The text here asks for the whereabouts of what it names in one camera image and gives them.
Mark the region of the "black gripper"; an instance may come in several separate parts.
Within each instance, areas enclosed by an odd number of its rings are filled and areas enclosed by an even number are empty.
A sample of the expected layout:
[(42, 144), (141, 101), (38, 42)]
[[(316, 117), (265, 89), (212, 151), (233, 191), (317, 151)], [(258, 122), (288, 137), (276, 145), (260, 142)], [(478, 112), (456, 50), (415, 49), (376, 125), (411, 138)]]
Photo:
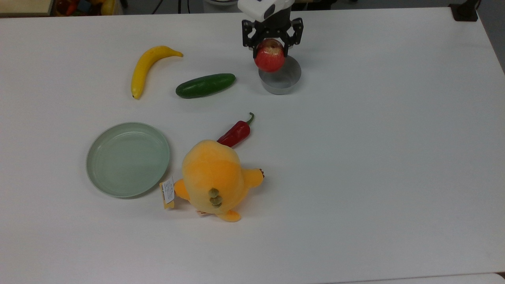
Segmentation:
[(294, 45), (301, 43), (303, 34), (303, 19), (290, 19), (292, 8), (280, 10), (263, 22), (241, 21), (242, 45), (250, 50), (257, 50), (259, 44), (265, 38), (281, 38), (283, 42), (284, 57), (288, 56), (288, 51)]

